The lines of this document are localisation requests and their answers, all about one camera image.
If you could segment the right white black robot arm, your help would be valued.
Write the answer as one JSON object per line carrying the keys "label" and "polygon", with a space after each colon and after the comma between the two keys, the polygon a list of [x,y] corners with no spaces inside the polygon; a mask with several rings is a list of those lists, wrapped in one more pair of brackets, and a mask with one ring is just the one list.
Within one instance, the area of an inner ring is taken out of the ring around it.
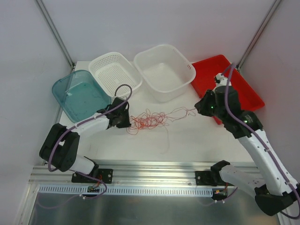
{"label": "right white black robot arm", "polygon": [[238,92],[232,86],[207,90],[195,108],[200,115],[222,121],[224,128],[248,152],[262,176],[262,180],[256,179],[222,160],[211,166],[209,185],[234,185],[253,197],[268,216],[283,213],[294,202],[300,201],[299,182],[275,154],[256,114],[241,108]]}

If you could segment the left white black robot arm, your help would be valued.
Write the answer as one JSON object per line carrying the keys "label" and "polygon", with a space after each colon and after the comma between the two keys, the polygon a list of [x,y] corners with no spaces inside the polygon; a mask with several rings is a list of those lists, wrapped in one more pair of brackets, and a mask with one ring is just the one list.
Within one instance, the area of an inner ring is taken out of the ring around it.
{"label": "left white black robot arm", "polygon": [[112,182],[112,169],[101,169],[92,159],[78,154],[80,140],[106,131],[109,128],[128,128],[129,102],[116,97],[112,104],[98,110],[93,116],[72,127],[56,123],[49,131],[39,156],[48,163],[48,170],[54,172],[72,171],[73,183]]}

